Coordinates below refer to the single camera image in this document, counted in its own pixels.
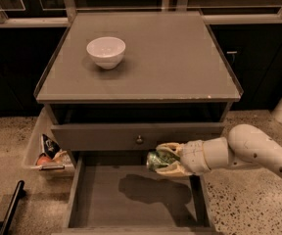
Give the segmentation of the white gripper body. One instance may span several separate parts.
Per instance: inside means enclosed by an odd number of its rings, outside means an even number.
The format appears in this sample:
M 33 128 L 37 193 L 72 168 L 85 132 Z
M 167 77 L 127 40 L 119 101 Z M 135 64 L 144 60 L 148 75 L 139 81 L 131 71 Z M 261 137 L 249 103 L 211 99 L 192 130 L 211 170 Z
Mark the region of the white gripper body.
M 211 171 L 205 159 L 203 144 L 202 140 L 197 140 L 190 141 L 182 147 L 180 162 L 191 174 L 202 175 Z

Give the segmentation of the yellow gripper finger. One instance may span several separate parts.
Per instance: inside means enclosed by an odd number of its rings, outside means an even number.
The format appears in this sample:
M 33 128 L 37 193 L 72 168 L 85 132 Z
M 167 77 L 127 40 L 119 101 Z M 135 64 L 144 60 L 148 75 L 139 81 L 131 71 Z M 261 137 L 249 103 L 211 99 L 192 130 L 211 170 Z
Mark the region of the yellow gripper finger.
M 167 152 L 174 154 L 177 157 L 180 157 L 183 150 L 183 145 L 176 142 L 167 142 L 157 146 L 157 151 Z
M 170 164 L 167 167 L 157 168 L 156 173 L 166 177 L 185 177 L 191 175 L 191 172 L 186 170 L 179 162 Z

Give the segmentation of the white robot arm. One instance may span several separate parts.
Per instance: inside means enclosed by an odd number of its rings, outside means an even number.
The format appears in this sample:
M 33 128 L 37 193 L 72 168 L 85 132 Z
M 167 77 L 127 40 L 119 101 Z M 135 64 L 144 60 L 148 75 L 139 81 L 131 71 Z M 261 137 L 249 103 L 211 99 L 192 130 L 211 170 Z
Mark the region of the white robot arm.
M 241 169 L 260 165 L 282 179 L 282 147 L 260 129 L 234 126 L 228 137 L 187 143 L 164 143 L 156 148 L 155 161 L 147 161 L 154 172 L 181 177 L 203 175 L 214 169 Z

